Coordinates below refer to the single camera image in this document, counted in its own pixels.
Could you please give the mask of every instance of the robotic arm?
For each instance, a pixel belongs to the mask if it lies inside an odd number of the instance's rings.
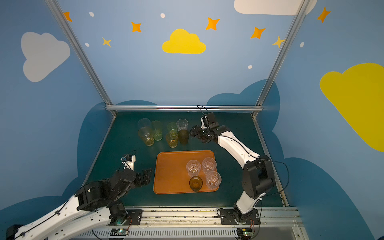
[[[67,202],[30,224],[9,227],[6,240],[66,240],[98,226],[124,224],[127,213],[119,199],[133,188],[148,185],[152,170],[135,173],[134,155],[121,160],[122,171],[86,184]]]
[[[234,204],[234,218],[239,224],[249,220],[261,197],[275,186],[273,166],[268,156],[260,156],[240,142],[230,129],[219,126],[213,113],[202,116],[201,126],[193,126],[192,137],[203,143],[214,141],[227,150],[243,169],[243,193]]]

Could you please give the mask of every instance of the yellow star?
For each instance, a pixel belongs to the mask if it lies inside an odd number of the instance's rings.
[[[66,13],[64,13],[64,16],[65,16],[65,18],[68,20],[68,21],[72,21],[72,19],[70,18],[70,12],[66,12]]]
[[[216,24],[218,21],[219,21],[219,19],[213,20],[213,19],[208,18],[208,26],[207,26],[206,30],[213,29],[216,31]]]
[[[273,46],[273,45],[277,45],[277,46],[279,46],[279,48],[280,48],[281,43],[284,42],[284,41],[285,41],[285,39],[281,40],[281,39],[280,39],[280,36],[278,36],[278,37],[277,37],[277,42],[274,43],[274,44],[272,44],[272,46]]]
[[[323,10],[323,12],[320,14],[320,16],[317,18],[319,20],[321,20],[321,22],[323,23],[324,22],[324,19],[325,17],[330,14],[331,11],[327,11],[325,8]]]
[[[104,38],[103,38],[103,40],[104,40],[103,45],[108,45],[109,47],[111,47],[111,46],[109,45],[109,42],[112,41],[112,40],[107,41],[107,40],[105,40]]]
[[[131,22],[131,24],[133,26],[132,32],[137,31],[137,32],[141,33],[141,30],[140,30],[141,23],[136,24],[136,23]]]
[[[253,35],[251,36],[251,39],[252,38],[258,38],[260,39],[262,37],[262,33],[263,31],[265,30],[265,28],[263,29],[258,29],[257,27],[255,27],[255,32],[253,33]]]

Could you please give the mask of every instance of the dark brown glass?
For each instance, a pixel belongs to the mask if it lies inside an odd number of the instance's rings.
[[[179,141],[181,144],[187,144],[189,139],[189,132],[188,130],[182,129],[178,133]]]
[[[191,177],[189,180],[189,186],[195,192],[199,191],[203,186],[203,180],[199,176]]]

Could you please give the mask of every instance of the black mounting plate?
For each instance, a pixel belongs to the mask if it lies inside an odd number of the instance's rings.
[[[140,225],[141,215],[143,210],[141,209],[126,209],[127,211],[127,221],[123,224],[124,226],[131,225]]]
[[[238,225],[235,221],[235,215],[233,209],[218,209],[217,213],[220,215],[221,225]],[[257,209],[253,209],[250,218],[253,220],[254,225],[260,224],[259,212]],[[244,225],[251,225],[251,219],[248,219]]]

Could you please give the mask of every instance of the green mat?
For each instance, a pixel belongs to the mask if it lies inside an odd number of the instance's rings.
[[[201,113],[163,113],[163,112],[121,112],[109,132],[100,155],[92,169],[88,182],[109,178],[119,168],[120,158],[132,150],[136,150],[134,169],[141,172],[152,168],[151,183],[142,188],[136,188],[121,198],[125,206],[198,206],[198,207],[232,207],[241,196],[242,168],[237,161],[218,144],[201,143],[190,137],[187,145],[180,143],[176,148],[170,148],[165,140],[166,124],[185,118],[189,122],[189,129],[193,125],[200,125]],[[234,135],[247,147],[263,155],[263,149],[257,136],[251,115],[248,113],[215,113],[220,125],[229,127]],[[151,121],[159,120],[163,123],[163,139],[155,141],[148,147],[137,134],[137,122],[142,118]],[[217,172],[222,176],[220,188],[216,192],[164,194],[153,192],[153,180],[156,157],[160,152],[211,150],[217,161]],[[263,207],[282,207],[278,194],[263,198]]]

